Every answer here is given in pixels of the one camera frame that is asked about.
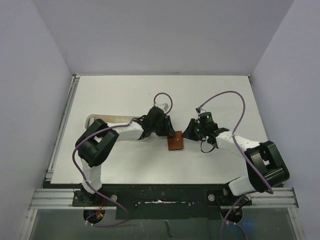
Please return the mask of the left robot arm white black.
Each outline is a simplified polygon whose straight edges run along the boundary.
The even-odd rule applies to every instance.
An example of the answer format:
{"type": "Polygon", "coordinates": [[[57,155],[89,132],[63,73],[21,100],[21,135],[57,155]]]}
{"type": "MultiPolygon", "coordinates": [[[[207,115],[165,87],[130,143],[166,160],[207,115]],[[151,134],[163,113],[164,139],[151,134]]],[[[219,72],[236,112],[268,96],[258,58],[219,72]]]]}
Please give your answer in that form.
{"type": "Polygon", "coordinates": [[[173,137],[169,106],[154,105],[146,115],[134,117],[129,123],[108,126],[98,118],[87,128],[75,144],[74,152],[81,159],[79,171],[83,177],[84,200],[95,206],[100,203],[102,193],[101,165],[107,159],[115,143],[128,140],[143,140],[152,133],[158,137],[173,137]]]}

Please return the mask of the white oblong plastic tray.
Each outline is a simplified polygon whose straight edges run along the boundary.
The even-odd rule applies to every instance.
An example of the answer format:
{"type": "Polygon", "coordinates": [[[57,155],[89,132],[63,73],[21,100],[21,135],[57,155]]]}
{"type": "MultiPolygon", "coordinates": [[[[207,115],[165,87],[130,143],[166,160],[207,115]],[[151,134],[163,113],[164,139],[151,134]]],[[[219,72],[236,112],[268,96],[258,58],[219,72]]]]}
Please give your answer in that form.
{"type": "Polygon", "coordinates": [[[90,114],[85,120],[84,128],[87,129],[97,119],[101,119],[108,124],[120,125],[130,122],[133,118],[138,118],[138,116],[90,114]]]}

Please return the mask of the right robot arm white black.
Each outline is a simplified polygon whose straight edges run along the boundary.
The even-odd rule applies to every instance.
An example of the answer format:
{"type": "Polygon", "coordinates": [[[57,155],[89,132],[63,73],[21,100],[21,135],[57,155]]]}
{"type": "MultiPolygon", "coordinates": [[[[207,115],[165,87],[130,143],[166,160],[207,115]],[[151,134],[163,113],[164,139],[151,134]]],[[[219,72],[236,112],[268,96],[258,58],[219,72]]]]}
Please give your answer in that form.
{"type": "Polygon", "coordinates": [[[289,170],[274,142],[259,142],[235,135],[225,127],[218,127],[210,112],[192,118],[181,136],[196,142],[207,142],[215,149],[244,158],[247,175],[230,181],[227,189],[222,192],[227,204],[235,204],[241,195],[267,192],[290,178],[289,170]]]}

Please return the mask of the aluminium rail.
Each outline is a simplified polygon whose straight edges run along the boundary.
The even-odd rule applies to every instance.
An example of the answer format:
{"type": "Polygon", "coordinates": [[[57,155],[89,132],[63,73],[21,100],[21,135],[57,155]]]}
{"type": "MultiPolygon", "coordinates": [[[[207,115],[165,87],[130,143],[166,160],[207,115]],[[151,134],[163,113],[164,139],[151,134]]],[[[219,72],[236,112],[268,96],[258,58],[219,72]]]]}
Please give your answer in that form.
{"type": "Polygon", "coordinates": [[[58,133],[57,133],[57,137],[56,137],[56,141],[54,144],[54,148],[53,148],[53,152],[50,158],[50,162],[48,164],[48,168],[45,174],[45,181],[51,181],[53,173],[54,173],[54,168],[56,165],[56,161],[57,161],[57,157],[60,151],[60,146],[62,143],[62,139],[64,136],[64,132],[66,129],[66,125],[68,122],[68,118],[70,115],[70,111],[71,111],[71,107],[74,101],[74,97],[78,88],[78,84],[79,84],[79,80],[80,80],[80,75],[79,74],[74,74],[72,76],[72,81],[70,84],[70,88],[68,91],[68,95],[67,95],[67,99],[66,99],[66,103],[64,106],[64,110],[62,113],[62,117],[61,117],[61,121],[60,121],[60,125],[59,125],[59,129],[58,129],[58,133]]]}
{"type": "MultiPolygon", "coordinates": [[[[72,189],[36,189],[33,193],[29,209],[97,209],[96,206],[74,206],[74,191],[72,189]]],[[[294,188],[275,187],[273,194],[252,193],[249,208],[298,208],[298,200],[294,188]]]]}

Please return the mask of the aluminium left side rail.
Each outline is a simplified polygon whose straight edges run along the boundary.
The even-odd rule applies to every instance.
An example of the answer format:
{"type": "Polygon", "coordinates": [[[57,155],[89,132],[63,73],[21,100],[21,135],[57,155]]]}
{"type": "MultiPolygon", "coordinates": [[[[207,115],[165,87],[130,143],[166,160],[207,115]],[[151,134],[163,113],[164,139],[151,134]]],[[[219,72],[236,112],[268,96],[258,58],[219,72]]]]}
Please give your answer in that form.
{"type": "Polygon", "coordinates": [[[79,80],[80,80],[80,75],[79,74],[74,74],[72,76],[72,81],[70,84],[70,88],[68,91],[68,95],[67,95],[67,99],[66,99],[66,103],[64,106],[64,110],[62,113],[62,117],[61,117],[61,121],[60,121],[60,125],[59,125],[59,129],[58,129],[58,133],[57,133],[57,137],[56,137],[56,141],[54,144],[54,148],[53,148],[53,152],[50,158],[50,162],[48,164],[48,168],[45,174],[45,181],[51,181],[53,173],[54,173],[54,168],[56,165],[56,161],[57,161],[57,157],[60,151],[60,146],[62,143],[62,139],[64,136],[64,132],[66,129],[66,125],[68,122],[68,118],[70,115],[70,111],[71,111],[71,107],[74,101],[74,97],[78,88],[78,84],[79,84],[79,80]]]}

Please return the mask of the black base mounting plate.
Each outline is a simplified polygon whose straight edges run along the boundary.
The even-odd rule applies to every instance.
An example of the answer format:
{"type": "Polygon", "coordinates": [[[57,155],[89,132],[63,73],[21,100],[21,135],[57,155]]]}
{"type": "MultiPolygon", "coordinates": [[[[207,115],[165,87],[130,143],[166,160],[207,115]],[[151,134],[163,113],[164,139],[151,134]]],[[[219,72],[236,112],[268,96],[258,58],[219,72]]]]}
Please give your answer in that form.
{"type": "Polygon", "coordinates": [[[48,183],[45,191],[54,194],[69,192],[71,207],[83,207],[85,217],[99,210],[116,211],[116,219],[124,220],[187,220],[208,218],[218,220],[240,199],[221,185],[136,184],[103,185],[99,194],[86,193],[80,184],[48,183]]]}

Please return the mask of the brown leather card holder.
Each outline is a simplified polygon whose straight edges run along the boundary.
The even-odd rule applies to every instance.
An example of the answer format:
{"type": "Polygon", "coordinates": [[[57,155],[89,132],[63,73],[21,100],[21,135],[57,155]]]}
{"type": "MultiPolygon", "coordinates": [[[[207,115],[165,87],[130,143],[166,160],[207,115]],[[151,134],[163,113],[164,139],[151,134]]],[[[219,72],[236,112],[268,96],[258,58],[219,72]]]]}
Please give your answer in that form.
{"type": "Polygon", "coordinates": [[[175,136],[167,136],[167,146],[169,151],[180,151],[184,149],[184,139],[182,131],[176,131],[175,136]]]}

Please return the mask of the aluminium front rail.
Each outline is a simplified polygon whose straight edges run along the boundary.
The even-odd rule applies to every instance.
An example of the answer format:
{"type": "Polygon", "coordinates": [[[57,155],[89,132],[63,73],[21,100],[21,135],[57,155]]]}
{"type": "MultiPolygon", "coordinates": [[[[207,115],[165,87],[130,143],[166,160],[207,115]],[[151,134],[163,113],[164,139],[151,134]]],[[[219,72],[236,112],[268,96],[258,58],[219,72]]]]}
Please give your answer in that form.
{"type": "MultiPolygon", "coordinates": [[[[96,206],[74,206],[74,191],[72,189],[36,189],[33,193],[29,209],[97,209],[96,206]]],[[[249,208],[298,208],[298,200],[294,188],[275,187],[273,194],[252,193],[249,208]]]]}

